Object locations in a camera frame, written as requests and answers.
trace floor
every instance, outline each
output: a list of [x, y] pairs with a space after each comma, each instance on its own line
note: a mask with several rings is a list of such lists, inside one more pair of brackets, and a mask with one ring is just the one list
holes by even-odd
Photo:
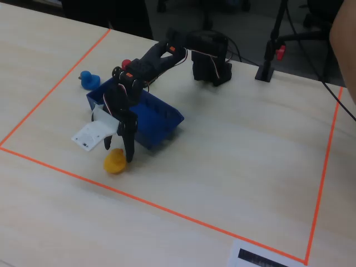
[[[235, 40], [243, 57], [258, 64], [262, 64], [266, 42], [269, 39], [270, 32], [275, 22], [275, 16], [278, 11], [280, 0], [250, 1], [250, 12], [243, 12], [241, 10], [226, 12], [226, 10], [223, 11], [220, 10], [221, 8], [216, 8], [216, 10], [211, 13], [211, 17], [214, 21], [213, 29], [221, 31]], [[0, 0], [0, 2], [13, 3], [27, 8], [36, 9], [41, 12], [63, 16], [63, 13], [58, 7], [52, 6], [45, 8], [42, 4], [22, 3], [23, 1], [19, 0]], [[197, 0], [168, 0], [166, 4], [167, 11], [165, 13], [157, 13], [157, 2], [158, 0], [146, 0], [155, 40], [163, 39], [166, 30], [169, 27], [183, 31], [201, 28], [202, 11], [199, 8]], [[297, 32], [307, 31], [303, 28], [303, 20], [308, 9], [299, 8], [300, 5], [305, 3], [306, 0], [289, 1], [290, 14]], [[291, 33], [290, 25], [285, 18], [280, 28], [280, 35]], [[319, 70], [319, 73], [321, 73], [327, 54], [326, 42], [304, 41], [303, 45], [308, 51], [314, 65]], [[283, 60], [275, 60], [273, 66], [278, 71], [315, 80], [317, 78], [305, 60], [297, 42], [288, 43]], [[328, 82], [344, 86], [336, 59], [333, 59], [329, 66]]]

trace black stand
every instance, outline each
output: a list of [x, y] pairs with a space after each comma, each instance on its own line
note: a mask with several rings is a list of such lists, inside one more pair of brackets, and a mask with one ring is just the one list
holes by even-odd
[[258, 68], [256, 73], [255, 79], [264, 82], [270, 82], [272, 74], [274, 72], [274, 68], [271, 67], [271, 61], [274, 58], [276, 53], [276, 49], [279, 49], [278, 45], [276, 44], [276, 40], [279, 36], [279, 28], [282, 23], [284, 12], [287, 8], [288, 0], [281, 0], [276, 22], [274, 24], [274, 28], [271, 32], [271, 40], [267, 42], [266, 45], [266, 52], [265, 52], [265, 61], [263, 65]]

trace wooden table surface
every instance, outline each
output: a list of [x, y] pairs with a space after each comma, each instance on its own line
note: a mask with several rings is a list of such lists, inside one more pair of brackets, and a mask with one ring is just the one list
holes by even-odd
[[188, 59], [150, 88], [185, 120], [154, 151], [136, 143], [112, 176], [103, 144], [71, 141], [91, 114], [78, 75], [105, 81], [154, 41], [0, 5], [0, 266], [226, 266], [236, 238], [353, 265], [355, 123], [321, 83], [281, 72], [264, 83], [233, 62], [215, 88]]

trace blue rubber duck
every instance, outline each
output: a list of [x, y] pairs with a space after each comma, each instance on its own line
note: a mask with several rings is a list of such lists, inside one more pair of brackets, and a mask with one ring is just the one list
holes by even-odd
[[82, 80], [82, 86], [85, 90], [94, 90], [100, 85], [100, 77], [93, 75], [88, 71], [82, 71], [79, 79]]

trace chair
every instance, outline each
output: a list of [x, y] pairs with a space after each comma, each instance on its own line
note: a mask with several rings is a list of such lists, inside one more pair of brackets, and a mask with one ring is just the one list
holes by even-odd
[[312, 26], [318, 27], [320, 30], [312, 32], [299, 33], [279, 36], [276, 40], [276, 47], [279, 49], [287, 41], [297, 40], [321, 40], [326, 41], [328, 46], [327, 57], [325, 60], [322, 81], [326, 82], [328, 76], [328, 66], [333, 58], [333, 50], [329, 42], [329, 34], [334, 22], [334, 19], [344, 0], [308, 0], [307, 7], [309, 12], [304, 19], [303, 26], [311, 28]]
[[[166, 2], [167, 1], [168, 0], [158, 0], [157, 12], [159, 12], [159, 13], [166, 12], [166, 10], [167, 10]], [[213, 2], [212, 0], [199, 0], [199, 4], [200, 4], [202, 11], [204, 13], [204, 21], [203, 21], [202, 28], [205, 30], [212, 29], [213, 22], [209, 16], [209, 10], [212, 5], [212, 2]], [[248, 12], [248, 11], [250, 11], [250, 8], [251, 8], [250, 0], [242, 0], [241, 9], [243, 11]]]

